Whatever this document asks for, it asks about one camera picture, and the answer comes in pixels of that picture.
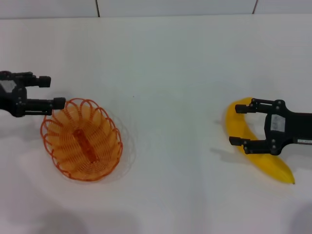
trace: white tabletop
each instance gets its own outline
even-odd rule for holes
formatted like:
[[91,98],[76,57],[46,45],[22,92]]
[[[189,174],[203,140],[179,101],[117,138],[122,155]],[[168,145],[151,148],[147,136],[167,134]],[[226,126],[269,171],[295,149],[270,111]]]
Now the white tabletop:
[[52,77],[29,98],[98,102],[125,145],[107,178],[72,182],[44,150],[42,117],[0,112],[1,233],[312,233],[312,147],[284,149],[296,184],[282,184],[222,125],[249,96],[312,112],[312,15],[2,20],[0,70]]

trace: orange wire basket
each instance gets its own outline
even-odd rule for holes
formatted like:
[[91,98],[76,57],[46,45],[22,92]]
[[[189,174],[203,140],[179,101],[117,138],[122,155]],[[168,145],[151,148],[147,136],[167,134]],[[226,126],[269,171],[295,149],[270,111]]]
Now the orange wire basket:
[[67,101],[63,110],[44,117],[40,134],[54,165],[70,179],[99,180],[120,161],[120,132],[92,100]]

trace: white wall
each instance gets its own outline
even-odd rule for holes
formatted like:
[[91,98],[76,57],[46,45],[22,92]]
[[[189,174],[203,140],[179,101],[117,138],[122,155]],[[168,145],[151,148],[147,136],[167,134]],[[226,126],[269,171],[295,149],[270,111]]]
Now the white wall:
[[251,14],[255,0],[98,0],[101,17]]
[[0,0],[0,19],[97,16],[95,0]]
[[259,0],[256,14],[311,14],[312,0]]

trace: yellow banana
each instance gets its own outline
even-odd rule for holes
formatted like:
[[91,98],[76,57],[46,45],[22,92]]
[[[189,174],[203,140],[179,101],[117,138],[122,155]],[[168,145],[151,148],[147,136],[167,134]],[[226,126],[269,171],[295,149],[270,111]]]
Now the yellow banana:
[[[257,137],[249,129],[243,114],[237,114],[235,105],[249,105],[251,97],[244,98],[233,102],[226,113],[226,130],[229,136],[246,138],[250,140],[258,140]],[[289,167],[278,157],[270,154],[245,154],[243,146],[237,146],[239,151],[243,153],[255,166],[260,170],[284,183],[295,184],[293,174]]]

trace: sticker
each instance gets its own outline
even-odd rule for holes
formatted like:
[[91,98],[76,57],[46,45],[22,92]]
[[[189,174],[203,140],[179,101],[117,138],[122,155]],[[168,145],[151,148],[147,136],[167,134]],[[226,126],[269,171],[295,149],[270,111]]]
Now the sticker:
[[271,131],[285,132],[285,118],[279,115],[272,115]]
[[298,142],[298,144],[308,144],[308,145],[312,145],[312,140],[302,140],[302,139],[298,139],[297,142]]
[[13,80],[0,80],[0,84],[6,93],[11,93],[12,90],[16,87],[16,84]]

